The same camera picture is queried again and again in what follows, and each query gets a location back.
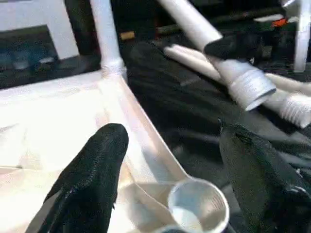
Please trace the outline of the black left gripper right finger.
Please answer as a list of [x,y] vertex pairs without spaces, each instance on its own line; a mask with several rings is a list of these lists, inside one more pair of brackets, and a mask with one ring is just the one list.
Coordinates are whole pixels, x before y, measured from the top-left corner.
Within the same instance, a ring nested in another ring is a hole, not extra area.
[[224,124],[219,148],[251,233],[311,231],[311,184],[268,140],[242,125]]

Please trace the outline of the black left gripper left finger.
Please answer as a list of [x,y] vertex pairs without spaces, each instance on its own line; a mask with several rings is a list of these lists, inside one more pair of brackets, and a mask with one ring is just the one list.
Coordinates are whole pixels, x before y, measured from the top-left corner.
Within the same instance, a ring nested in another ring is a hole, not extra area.
[[128,143],[121,124],[98,129],[60,173],[26,232],[107,232]]

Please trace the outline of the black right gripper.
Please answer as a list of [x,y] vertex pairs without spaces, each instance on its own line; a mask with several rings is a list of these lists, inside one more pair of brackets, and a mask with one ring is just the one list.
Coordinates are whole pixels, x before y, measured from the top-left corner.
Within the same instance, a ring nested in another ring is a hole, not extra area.
[[256,18],[261,34],[234,34],[208,43],[204,54],[211,57],[228,59],[251,59],[259,50],[259,59],[282,64],[294,62],[296,23],[286,18]]

